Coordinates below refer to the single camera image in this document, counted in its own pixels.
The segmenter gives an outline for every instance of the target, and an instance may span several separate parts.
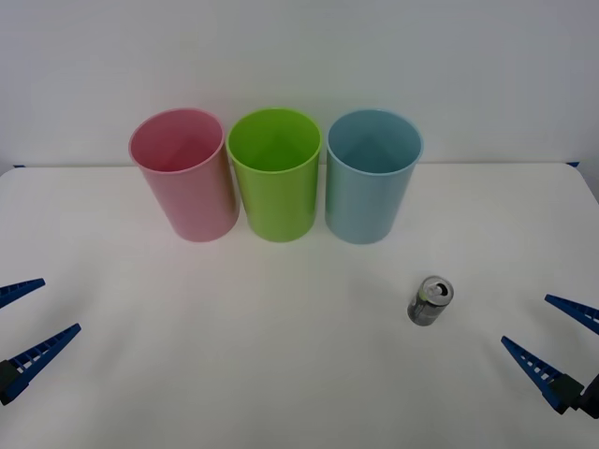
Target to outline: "soda can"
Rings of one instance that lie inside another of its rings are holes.
[[[440,276],[425,279],[408,306],[408,316],[419,326],[429,326],[453,299],[453,286]]]

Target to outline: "white wall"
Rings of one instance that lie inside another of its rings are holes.
[[[597,0],[20,0],[0,7],[0,163],[125,164],[198,106],[395,109],[425,161],[567,161],[599,143]]]

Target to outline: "cup rim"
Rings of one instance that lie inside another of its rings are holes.
[[[133,157],[133,152],[131,150],[131,144],[133,143],[133,139],[135,138],[136,134],[138,133],[138,131],[145,126],[147,123],[149,123],[152,120],[157,119],[158,117],[162,117],[163,115],[167,115],[170,114],[172,112],[181,112],[181,111],[193,111],[193,112],[201,112],[202,114],[205,114],[209,117],[211,117],[212,119],[214,119],[217,123],[218,123],[218,127],[220,128],[221,131],[221,141],[218,144],[218,147],[216,148],[216,151],[213,152],[210,156],[208,156],[206,159],[204,159],[202,162],[200,162],[199,164],[195,164],[192,167],[189,168],[184,168],[183,170],[176,170],[176,171],[161,171],[161,170],[154,170],[153,168],[149,168],[146,167],[142,164],[140,164],[137,159],[135,157]],[[173,109],[167,109],[167,110],[163,110],[162,112],[158,112],[157,114],[154,114],[151,117],[148,117],[146,120],[144,120],[133,132],[133,134],[131,135],[131,137],[129,138],[129,157],[131,158],[131,160],[135,163],[136,166],[138,166],[140,169],[144,170],[144,171],[148,171],[150,173],[155,173],[157,175],[181,175],[183,173],[187,173],[189,171],[195,170],[197,168],[200,168],[206,164],[208,164],[212,159],[214,159],[215,157],[218,156],[218,154],[221,152],[221,150],[223,150],[223,144],[225,143],[225,128],[223,127],[223,124],[221,123],[221,121],[219,120],[218,117],[216,117],[216,115],[212,114],[211,112],[208,112],[206,109],[200,109],[200,108],[173,108]]]
[[[348,115],[352,115],[355,114],[357,112],[369,112],[369,111],[377,111],[377,112],[385,112],[386,114],[390,114],[400,120],[403,120],[404,122],[408,123],[410,126],[412,126],[412,128],[416,131],[416,134],[418,135],[418,138],[420,139],[420,149],[418,150],[418,155],[416,156],[416,158],[414,159],[414,161],[412,161],[412,163],[408,166],[405,166],[404,168],[400,168],[399,170],[395,170],[395,171],[389,171],[386,173],[373,173],[371,171],[364,171],[364,170],[360,170],[354,167],[349,166],[348,164],[346,164],[344,161],[342,161],[339,157],[337,157],[337,155],[333,152],[333,150],[330,148],[330,130],[333,128],[333,126],[341,119],[347,117]],[[412,121],[406,119],[405,117],[403,117],[401,114],[398,114],[397,112],[393,112],[392,110],[389,109],[380,109],[380,108],[364,108],[364,109],[353,109],[350,110],[349,112],[346,112],[344,115],[342,115],[341,117],[339,117],[337,120],[335,120],[335,122],[333,122],[333,124],[329,127],[329,130],[327,131],[327,153],[337,162],[339,163],[341,166],[343,166],[344,168],[347,168],[348,170],[351,170],[355,173],[358,173],[360,175],[365,175],[365,176],[376,176],[376,177],[384,177],[384,176],[393,176],[393,175],[397,175],[398,173],[402,173],[403,171],[406,171],[410,168],[412,168],[415,164],[417,164],[417,162],[420,160],[420,157],[422,156],[424,150],[424,139],[422,138],[422,135],[420,134],[420,131],[418,131],[418,128],[416,128],[416,126],[414,125],[414,123],[412,123]]]
[[[314,154],[308,158],[308,160],[306,160],[305,162],[302,162],[298,166],[291,167],[286,170],[268,171],[268,170],[259,170],[257,168],[247,166],[246,164],[241,162],[237,157],[235,157],[235,155],[231,151],[231,147],[229,145],[229,140],[231,138],[231,134],[233,133],[233,130],[235,129],[235,126],[237,126],[239,124],[239,122],[241,122],[243,119],[246,119],[246,118],[250,117],[251,115],[257,114],[258,112],[266,112],[267,110],[285,110],[287,112],[296,113],[296,114],[300,115],[301,117],[303,117],[304,119],[307,119],[308,122],[310,122],[316,128],[316,131],[318,131],[318,147],[316,148],[316,151],[314,152]],[[233,126],[231,126],[231,129],[229,129],[228,133],[226,134],[226,152],[228,153],[231,160],[235,164],[238,164],[239,166],[243,167],[244,169],[253,171],[254,173],[260,173],[260,174],[264,174],[264,175],[282,175],[285,173],[289,173],[293,170],[297,170],[299,168],[305,167],[305,166],[309,165],[315,158],[317,158],[320,155],[321,150],[322,150],[322,131],[320,130],[320,126],[318,126],[318,123],[312,117],[310,117],[308,114],[305,114],[304,112],[302,112],[300,110],[292,109],[292,108],[284,108],[284,107],[274,106],[271,108],[261,108],[261,109],[253,110],[249,114],[245,114],[243,117],[238,119],[235,122],[235,124],[233,124]]]

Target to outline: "blue cup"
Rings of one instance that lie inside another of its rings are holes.
[[[327,143],[327,226],[350,243],[383,239],[422,154],[420,133],[393,112],[363,109],[338,119]]]

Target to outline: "pink cup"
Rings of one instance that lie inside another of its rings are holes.
[[[142,123],[129,141],[175,232],[191,241],[226,234],[240,213],[218,119],[200,109],[172,109]]]

